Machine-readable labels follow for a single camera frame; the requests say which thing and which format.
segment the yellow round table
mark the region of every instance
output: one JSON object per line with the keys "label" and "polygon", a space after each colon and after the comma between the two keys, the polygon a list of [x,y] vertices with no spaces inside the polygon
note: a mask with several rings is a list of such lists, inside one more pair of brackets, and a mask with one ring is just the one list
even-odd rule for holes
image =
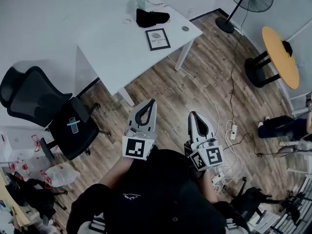
{"label": "yellow round table", "polygon": [[[272,81],[282,78],[290,88],[298,88],[299,72],[296,61],[293,55],[290,56],[290,54],[286,52],[281,36],[273,29],[265,26],[262,28],[262,38],[267,50],[256,58],[249,58],[245,61],[246,75],[251,83],[260,88]],[[266,56],[269,56],[269,58],[259,63]],[[270,62],[274,64],[278,74],[266,78],[262,68]]]}

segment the power strip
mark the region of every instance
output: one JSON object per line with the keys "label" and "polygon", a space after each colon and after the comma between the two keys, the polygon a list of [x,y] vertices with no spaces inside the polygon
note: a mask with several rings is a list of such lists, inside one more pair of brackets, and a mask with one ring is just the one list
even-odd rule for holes
{"label": "power strip", "polygon": [[220,172],[217,176],[215,176],[211,182],[213,183],[213,186],[216,186],[217,183],[222,180],[225,176],[225,173],[224,172]]}
{"label": "power strip", "polygon": [[231,131],[231,136],[230,136],[231,140],[234,140],[236,138],[236,133],[237,133],[237,126],[233,125],[232,126],[232,131]]}

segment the fan base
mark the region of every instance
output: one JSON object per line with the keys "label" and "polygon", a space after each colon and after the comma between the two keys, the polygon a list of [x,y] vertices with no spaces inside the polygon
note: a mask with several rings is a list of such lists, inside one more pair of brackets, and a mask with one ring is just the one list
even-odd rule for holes
{"label": "fan base", "polygon": [[266,79],[264,71],[262,68],[255,69],[254,66],[249,65],[249,62],[252,61],[252,58],[248,58],[245,60],[245,72],[250,80],[250,82],[257,88],[262,88],[263,86],[259,86],[260,82]]}
{"label": "fan base", "polygon": [[234,26],[230,22],[226,22],[226,20],[226,18],[218,17],[217,19],[215,19],[215,23],[221,30],[231,34],[234,32]]}

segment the black office chair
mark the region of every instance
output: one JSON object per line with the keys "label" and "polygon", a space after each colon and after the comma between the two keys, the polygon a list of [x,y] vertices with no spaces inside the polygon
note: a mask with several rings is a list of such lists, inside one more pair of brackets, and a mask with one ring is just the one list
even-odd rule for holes
{"label": "black office chair", "polygon": [[[10,116],[48,126],[54,141],[46,143],[42,138],[40,143],[49,160],[54,160],[50,149],[55,146],[72,160],[84,151],[89,154],[88,147],[98,133],[110,137],[110,133],[100,131],[90,117],[99,104],[95,103],[89,109],[77,97],[71,97],[72,94],[57,90],[39,67],[31,67],[26,73],[11,67],[0,85],[0,102]],[[67,125],[72,118],[80,121],[74,125],[78,128],[77,133]]]}
{"label": "black office chair", "polygon": [[286,214],[291,216],[294,225],[298,226],[300,223],[300,212],[298,210],[298,206],[301,204],[303,199],[312,201],[311,199],[304,198],[302,193],[299,193],[297,196],[293,196],[291,192],[289,192],[288,197],[283,200],[268,199],[268,197],[272,196],[263,194],[261,189],[256,187],[251,187],[243,193],[247,182],[246,177],[243,177],[242,180],[244,181],[244,184],[238,195],[232,199],[230,204],[238,210],[247,222],[252,218],[254,213],[257,213],[260,216],[256,224],[260,223],[263,219],[267,211],[262,213],[259,210],[258,207],[261,203],[279,204],[281,206],[280,212],[286,210]]}
{"label": "black office chair", "polygon": [[35,208],[40,218],[43,220],[44,225],[48,225],[51,217],[56,213],[54,209],[54,202],[57,203],[63,210],[67,207],[62,205],[54,196],[65,194],[67,191],[62,193],[53,193],[51,189],[47,189],[47,184],[38,179],[29,179],[23,181],[18,177],[7,173],[11,182],[6,185],[9,194],[14,201],[20,206],[31,206]]}
{"label": "black office chair", "polygon": [[247,222],[252,218],[254,213],[257,213],[260,216],[259,220],[257,221],[258,224],[261,222],[266,213],[266,211],[262,213],[259,210],[260,204],[279,204],[281,200],[268,199],[268,197],[272,196],[263,194],[261,192],[261,189],[258,189],[256,187],[251,187],[247,189],[245,193],[243,193],[247,182],[246,177],[243,177],[242,180],[244,181],[244,184],[240,189],[238,195],[232,199],[230,204],[238,210],[238,212]]}

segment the box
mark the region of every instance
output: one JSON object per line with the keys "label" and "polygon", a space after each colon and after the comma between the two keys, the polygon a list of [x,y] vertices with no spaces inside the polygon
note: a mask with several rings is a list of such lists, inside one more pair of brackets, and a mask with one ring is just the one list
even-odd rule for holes
{"label": "box", "polygon": [[124,157],[147,160],[155,141],[138,137],[122,137],[122,155]]}
{"label": "box", "polygon": [[[0,129],[0,162],[13,162],[45,156],[42,148],[36,147],[36,141],[44,138],[47,143],[54,139],[50,132],[32,128],[2,127]],[[58,147],[52,153],[60,153]]]}
{"label": "box", "polygon": [[213,168],[223,163],[222,146],[209,146],[194,151],[190,158],[199,172]]}

